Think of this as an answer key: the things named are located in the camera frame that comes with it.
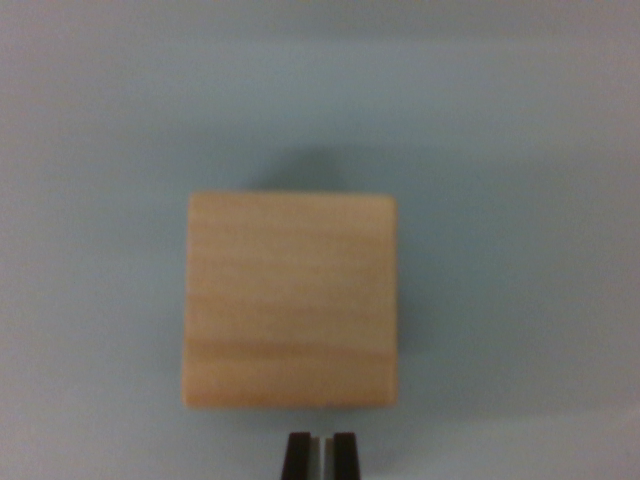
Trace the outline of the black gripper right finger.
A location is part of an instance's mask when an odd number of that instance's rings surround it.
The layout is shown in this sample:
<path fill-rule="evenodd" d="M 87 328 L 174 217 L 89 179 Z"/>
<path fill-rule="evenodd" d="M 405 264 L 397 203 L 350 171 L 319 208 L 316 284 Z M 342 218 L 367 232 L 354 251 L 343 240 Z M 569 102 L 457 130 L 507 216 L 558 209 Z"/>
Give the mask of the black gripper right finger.
<path fill-rule="evenodd" d="M 325 439 L 324 480 L 361 480 L 357 437 L 339 432 Z"/>

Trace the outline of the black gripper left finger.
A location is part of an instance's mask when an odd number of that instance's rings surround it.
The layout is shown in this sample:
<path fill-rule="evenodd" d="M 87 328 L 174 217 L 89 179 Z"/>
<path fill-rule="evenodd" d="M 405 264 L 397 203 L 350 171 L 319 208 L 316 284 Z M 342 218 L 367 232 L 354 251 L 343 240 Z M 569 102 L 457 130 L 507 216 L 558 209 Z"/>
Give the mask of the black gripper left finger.
<path fill-rule="evenodd" d="M 294 432 L 288 437 L 281 480 L 319 480 L 321 478 L 320 441 L 310 432 Z"/>

